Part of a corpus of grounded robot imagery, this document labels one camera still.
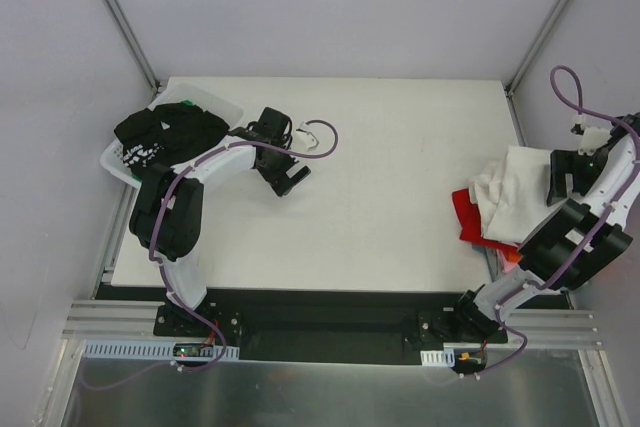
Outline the white floral print t-shirt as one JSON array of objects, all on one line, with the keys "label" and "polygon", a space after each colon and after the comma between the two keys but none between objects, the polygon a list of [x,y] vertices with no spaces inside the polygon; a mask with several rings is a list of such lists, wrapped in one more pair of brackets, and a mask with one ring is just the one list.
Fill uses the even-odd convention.
[{"label": "white floral print t-shirt", "polygon": [[502,159],[469,178],[484,238],[520,244],[555,211],[546,204],[550,156],[549,150],[511,146]]}]

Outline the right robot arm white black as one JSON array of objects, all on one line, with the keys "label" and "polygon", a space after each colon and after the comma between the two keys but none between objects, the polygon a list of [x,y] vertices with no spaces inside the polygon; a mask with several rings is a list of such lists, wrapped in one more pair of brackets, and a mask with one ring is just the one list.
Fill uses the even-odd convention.
[{"label": "right robot arm white black", "polygon": [[549,215],[523,239],[510,272],[457,300],[449,318],[456,339],[491,339],[531,299],[581,287],[631,246],[625,226],[639,195],[638,115],[616,118],[597,146],[551,151],[548,177]]}]

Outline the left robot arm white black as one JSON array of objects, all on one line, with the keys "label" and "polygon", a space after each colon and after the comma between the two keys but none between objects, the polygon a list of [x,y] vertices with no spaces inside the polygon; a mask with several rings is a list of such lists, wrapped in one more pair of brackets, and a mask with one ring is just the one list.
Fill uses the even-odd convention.
[{"label": "left robot arm white black", "polygon": [[293,175],[289,171],[299,158],[314,157],[291,150],[293,132],[289,116],[266,107],[258,120],[231,130],[183,168],[156,163],[144,174],[129,231],[159,268],[166,289],[166,301],[157,311],[156,335],[217,337],[219,325],[198,267],[205,194],[251,170],[276,196],[289,194],[311,170],[304,166]]}]

